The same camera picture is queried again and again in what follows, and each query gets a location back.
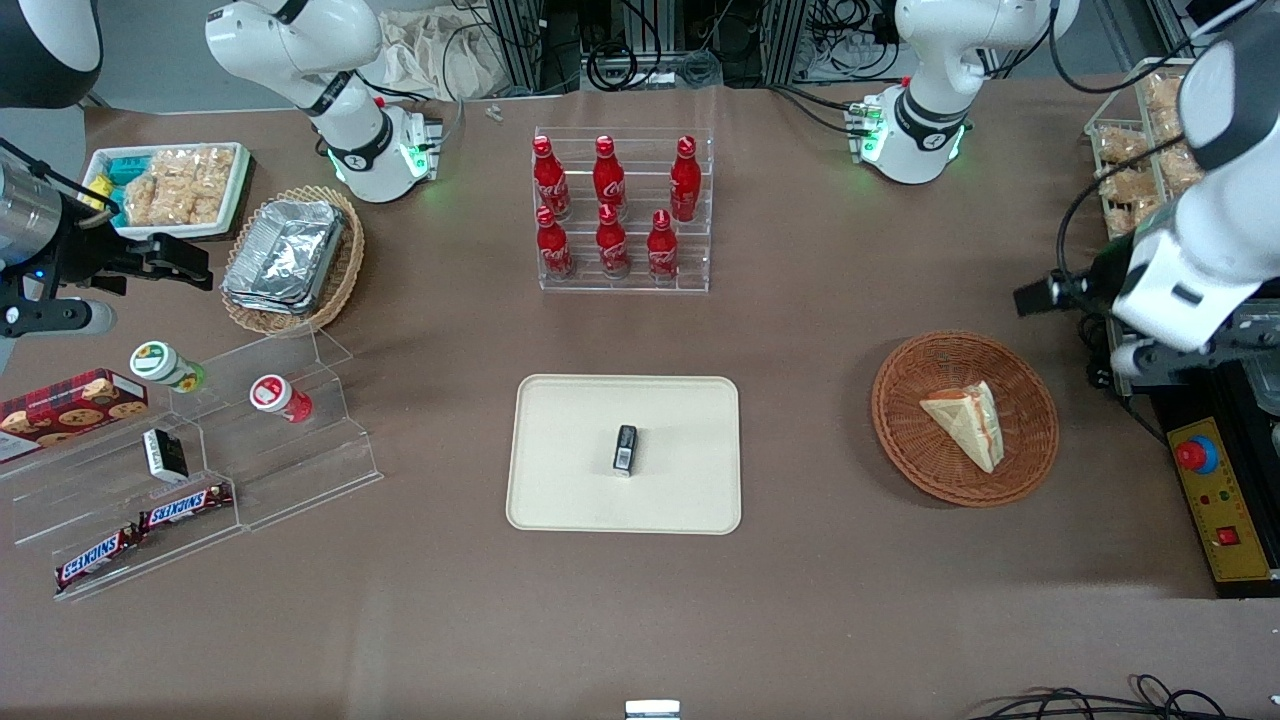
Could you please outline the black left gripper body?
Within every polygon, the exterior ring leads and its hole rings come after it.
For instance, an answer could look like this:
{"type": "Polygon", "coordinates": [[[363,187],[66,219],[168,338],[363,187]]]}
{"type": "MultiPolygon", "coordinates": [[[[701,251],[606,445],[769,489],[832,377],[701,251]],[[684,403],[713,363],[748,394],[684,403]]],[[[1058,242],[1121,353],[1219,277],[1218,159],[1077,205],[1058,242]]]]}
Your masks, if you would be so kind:
{"type": "Polygon", "coordinates": [[[1056,238],[1056,309],[1108,315],[1126,279],[1134,238],[1108,241],[1088,269],[1070,270],[1066,240],[1056,238]]]}

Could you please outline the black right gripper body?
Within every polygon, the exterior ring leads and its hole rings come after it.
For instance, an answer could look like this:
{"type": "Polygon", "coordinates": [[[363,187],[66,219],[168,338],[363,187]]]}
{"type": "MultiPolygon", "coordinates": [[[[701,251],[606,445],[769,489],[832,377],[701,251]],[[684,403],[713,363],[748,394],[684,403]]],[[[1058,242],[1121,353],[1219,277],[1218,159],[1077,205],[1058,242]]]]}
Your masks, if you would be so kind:
{"type": "Polygon", "coordinates": [[[155,238],[122,237],[111,224],[88,229],[60,224],[55,236],[55,286],[77,286],[124,297],[128,277],[151,279],[147,266],[156,251],[155,238]]]}

